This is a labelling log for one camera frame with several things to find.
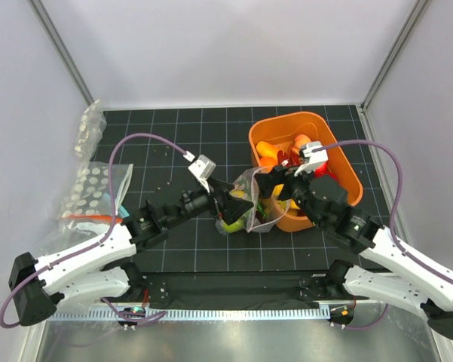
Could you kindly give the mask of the yellow lemon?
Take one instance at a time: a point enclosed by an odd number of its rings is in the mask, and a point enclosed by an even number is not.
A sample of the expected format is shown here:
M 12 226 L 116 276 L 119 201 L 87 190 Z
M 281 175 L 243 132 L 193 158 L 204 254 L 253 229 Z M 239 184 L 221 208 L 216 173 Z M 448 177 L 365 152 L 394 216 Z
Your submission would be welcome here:
M 236 198 L 245 198 L 246 197 L 246 193 L 244 191 L 238 190 L 238 189 L 231 190 L 230 195 L 233 197 L 236 197 Z

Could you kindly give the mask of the green apple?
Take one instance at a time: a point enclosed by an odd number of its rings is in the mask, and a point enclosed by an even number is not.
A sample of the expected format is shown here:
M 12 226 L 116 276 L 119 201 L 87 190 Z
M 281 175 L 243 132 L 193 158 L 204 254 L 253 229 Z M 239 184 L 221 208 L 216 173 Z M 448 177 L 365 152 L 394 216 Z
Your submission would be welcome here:
M 244 229 L 244 221 L 239 219 L 236 222 L 228 225 L 224 220 L 221 220 L 219 223 L 219 230 L 224 234 L 232 234 Z

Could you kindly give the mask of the pink dotted zip bag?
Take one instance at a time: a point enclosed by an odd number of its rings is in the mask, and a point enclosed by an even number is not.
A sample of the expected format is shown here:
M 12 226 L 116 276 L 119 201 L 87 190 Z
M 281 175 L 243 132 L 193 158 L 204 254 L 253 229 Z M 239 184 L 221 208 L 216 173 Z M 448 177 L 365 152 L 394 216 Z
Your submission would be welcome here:
M 278 201 L 278 192 L 274 191 L 271 198 L 262 199 L 255 176 L 267 173 L 268 167 L 255 167 L 242 172 L 233 182 L 234 189 L 230 194 L 245 201 L 251 201 L 253 207 L 243 213 L 240 218 L 227 225 L 222 219 L 216 220 L 216 230 L 221 235 L 229 235 L 244 230 L 247 233 L 268 233 L 278 224 L 292 206 L 292 201 Z

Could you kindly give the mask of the orange plastic basket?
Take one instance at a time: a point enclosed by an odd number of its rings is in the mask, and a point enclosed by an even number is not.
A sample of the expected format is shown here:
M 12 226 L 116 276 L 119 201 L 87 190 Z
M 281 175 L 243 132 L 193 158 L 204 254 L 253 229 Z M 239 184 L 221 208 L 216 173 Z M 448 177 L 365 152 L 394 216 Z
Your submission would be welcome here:
M 259 166 L 260 156 L 256 151 L 257 143 L 265 141 L 287 152 L 291 142 L 299 134 L 308 136 L 313 141 L 320 141 L 323 145 L 336 143 L 326 121 L 313 112 L 295 112 L 267 118 L 256 122 L 249 129 L 249 144 L 253 166 Z M 343 149 L 335 147 L 328 151 L 328 167 L 335 174 L 338 183 L 348 191 L 348 202 L 357 205 L 363 197 L 363 186 Z

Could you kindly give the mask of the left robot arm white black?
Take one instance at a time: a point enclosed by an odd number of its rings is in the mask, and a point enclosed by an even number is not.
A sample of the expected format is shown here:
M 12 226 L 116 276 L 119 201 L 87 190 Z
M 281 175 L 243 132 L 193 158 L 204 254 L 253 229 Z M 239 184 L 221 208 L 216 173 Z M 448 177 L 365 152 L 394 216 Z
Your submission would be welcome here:
M 175 204 L 150 201 L 101 235 L 51 255 L 19 255 L 9 277 L 10 296 L 0 310 L 0 325 L 8 328 L 5 311 L 14 304 L 17 326 L 38 324 L 59 309 L 88 311 L 90 304 L 106 298 L 135 302 L 146 289 L 139 268 L 129 261 L 168 236 L 168 231 L 209 212 L 232 224 L 253 208 L 253 203 L 232 195 L 233 185 L 214 178 L 211 190 L 184 192 Z

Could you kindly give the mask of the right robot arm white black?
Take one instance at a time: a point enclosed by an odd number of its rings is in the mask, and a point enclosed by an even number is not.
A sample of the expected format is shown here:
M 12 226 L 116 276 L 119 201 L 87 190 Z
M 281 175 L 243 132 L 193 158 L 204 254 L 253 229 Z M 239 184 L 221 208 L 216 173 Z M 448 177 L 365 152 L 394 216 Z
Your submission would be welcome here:
M 426 321 L 438 334 L 453 340 L 453 271 L 396 238 L 389 227 L 347 202 L 347 191 L 332 177 L 315 178 L 295 168 L 274 167 L 254 176 L 259 193 L 272 195 L 281 185 L 280 200 L 292 200 L 313 225 L 338 247 L 393 272 L 388 278 L 358 265 L 336 260 L 324 281 L 334 299 L 345 295 L 377 299 Z

